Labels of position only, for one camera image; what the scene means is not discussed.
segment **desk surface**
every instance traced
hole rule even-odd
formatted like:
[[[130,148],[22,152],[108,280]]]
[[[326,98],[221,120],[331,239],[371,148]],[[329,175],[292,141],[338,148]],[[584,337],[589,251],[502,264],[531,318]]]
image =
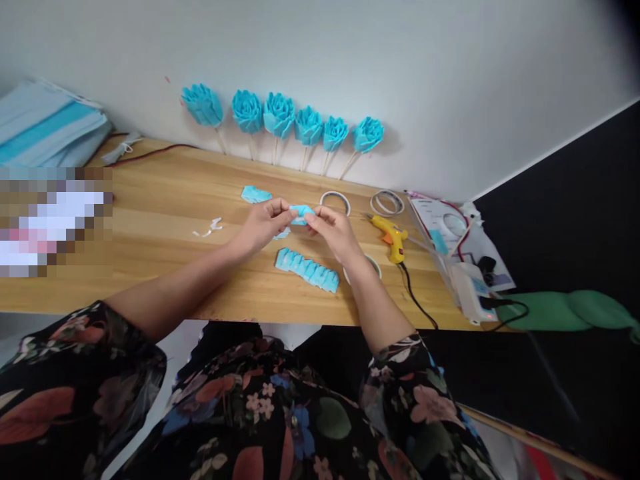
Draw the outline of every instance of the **desk surface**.
[[[118,141],[108,141],[89,166],[102,165],[99,156],[114,148]],[[135,152],[128,156],[168,145],[145,139],[136,143]],[[293,205],[312,207],[328,190],[344,193],[351,202],[350,219],[358,241],[364,252],[380,265],[382,280],[393,300],[414,326],[432,328],[412,302],[400,269],[387,259],[388,245],[380,240],[382,232],[363,218],[363,213],[370,212],[369,199],[376,192],[372,187],[188,147],[118,166],[112,169],[112,174],[113,218],[105,220],[107,227],[109,223],[112,226],[112,241],[103,242],[98,250],[92,247],[94,255],[103,256],[108,274],[94,278],[95,272],[82,268],[69,274],[70,268],[59,266],[49,268],[47,278],[0,279],[3,293],[0,310],[64,314],[196,260],[238,232],[250,208],[240,193],[245,185],[255,185]],[[335,203],[327,204],[343,208],[339,199],[333,200]],[[222,217],[222,230],[207,238],[192,234],[206,232],[211,220],[217,217]],[[408,228],[410,234],[416,234],[408,212],[394,220]],[[351,288],[328,246],[320,236],[308,237],[304,227],[291,229],[286,239],[270,242],[240,268],[203,302],[193,318],[357,325]],[[87,255],[92,244],[76,242],[85,247],[76,247],[76,253],[66,255],[66,264],[86,262],[82,255]],[[440,328],[478,330],[454,306],[429,254],[410,242],[404,246],[414,294]],[[276,253],[284,247],[336,270],[340,275],[337,294],[324,292],[292,273],[276,269]]]

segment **floral dress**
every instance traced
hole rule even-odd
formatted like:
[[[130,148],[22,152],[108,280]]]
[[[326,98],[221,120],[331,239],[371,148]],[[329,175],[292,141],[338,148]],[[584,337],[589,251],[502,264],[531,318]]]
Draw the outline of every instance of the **floral dress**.
[[[3,478],[98,479],[142,427],[162,350],[98,301],[25,337],[0,369]],[[493,479],[418,334],[371,361],[359,405],[276,339],[208,359],[118,479]]]

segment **finger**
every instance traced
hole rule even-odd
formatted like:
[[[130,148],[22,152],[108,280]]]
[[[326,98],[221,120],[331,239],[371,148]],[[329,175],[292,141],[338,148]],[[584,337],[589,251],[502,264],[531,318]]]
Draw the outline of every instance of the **finger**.
[[[316,215],[318,215],[318,217],[324,219],[331,225],[334,225],[335,221],[340,217],[340,214],[338,212],[330,209],[329,207],[325,207],[324,205],[318,205],[313,209],[313,211]]]
[[[291,204],[288,201],[280,197],[267,200],[266,202],[263,202],[263,204],[267,209],[267,212],[269,212],[269,216],[271,218],[280,215],[282,212],[289,210],[289,208],[291,207]]]
[[[298,210],[287,210],[282,212],[276,218],[271,221],[276,225],[278,229],[284,229],[288,224],[296,219],[298,216]]]
[[[312,215],[310,213],[305,215],[305,220],[308,226],[316,230],[323,237],[331,231],[331,225],[324,221],[319,215]]]

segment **yellow glue gun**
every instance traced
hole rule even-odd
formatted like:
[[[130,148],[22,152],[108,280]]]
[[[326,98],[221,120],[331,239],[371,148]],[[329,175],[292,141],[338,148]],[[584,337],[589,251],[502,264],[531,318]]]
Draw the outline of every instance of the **yellow glue gun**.
[[[382,240],[391,246],[391,252],[389,254],[389,261],[391,263],[400,263],[405,260],[405,253],[402,250],[402,240],[406,240],[409,236],[409,232],[402,230],[397,225],[387,220],[380,215],[365,214],[374,227],[379,228],[385,232],[385,236]]]

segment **white tape roll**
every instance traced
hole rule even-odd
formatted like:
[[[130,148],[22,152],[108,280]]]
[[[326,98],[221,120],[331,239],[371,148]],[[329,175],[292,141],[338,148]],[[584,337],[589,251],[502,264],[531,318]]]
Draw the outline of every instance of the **white tape roll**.
[[[345,212],[346,216],[349,216],[351,214],[351,204],[349,203],[349,200],[347,200],[347,198],[340,192],[336,192],[336,191],[328,191],[328,192],[324,192],[322,194],[322,197],[320,197],[320,205],[322,205],[322,202],[324,202],[325,198],[327,197],[338,197],[340,198],[340,200],[342,200],[345,203],[345,209],[347,210]]]
[[[386,208],[382,204],[382,202],[380,202],[380,197],[386,197],[391,199],[391,201],[395,205],[395,210],[389,210],[388,208]],[[374,202],[375,204],[377,204],[378,208],[380,208],[380,210],[382,210],[384,213],[382,213],[380,210],[378,210],[378,208],[376,208],[376,206],[374,205]],[[378,191],[374,196],[371,197],[371,200],[369,200],[369,206],[371,207],[371,210],[375,212],[376,215],[380,215],[381,217],[392,217],[394,215],[398,215],[404,212],[405,210],[405,203],[402,201],[402,198],[400,198],[391,190]]]

